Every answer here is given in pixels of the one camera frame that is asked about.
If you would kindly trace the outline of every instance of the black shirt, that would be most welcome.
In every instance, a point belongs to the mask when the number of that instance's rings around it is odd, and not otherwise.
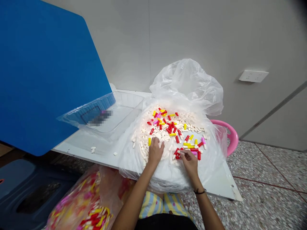
[[[167,213],[156,214],[144,219],[139,219],[135,229],[145,230],[197,230],[197,227],[188,217],[177,216]]]

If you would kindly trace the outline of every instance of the plastic tray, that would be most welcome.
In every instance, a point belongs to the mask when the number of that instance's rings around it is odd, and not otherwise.
[[[57,119],[85,128],[106,141],[117,141],[142,111],[144,97],[112,92],[78,107]]]

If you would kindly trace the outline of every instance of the blue board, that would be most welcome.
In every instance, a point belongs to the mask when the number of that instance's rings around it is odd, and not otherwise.
[[[111,92],[84,19],[0,1],[0,140],[40,156],[77,128],[56,118]]]

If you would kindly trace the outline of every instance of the white wall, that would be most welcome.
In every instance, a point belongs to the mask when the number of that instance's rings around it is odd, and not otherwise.
[[[47,0],[83,16],[110,82],[149,91],[166,65],[192,58],[224,88],[215,117],[239,136],[307,80],[306,30],[289,0]],[[270,72],[239,82],[245,70]]]
[[[307,88],[244,139],[289,149],[307,150]]]

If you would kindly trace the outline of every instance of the power socket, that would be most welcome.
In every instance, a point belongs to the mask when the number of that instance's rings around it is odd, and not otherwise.
[[[249,71],[245,70],[241,77],[240,81],[250,81],[250,82],[262,82],[262,80],[269,74],[269,72],[263,71]]]

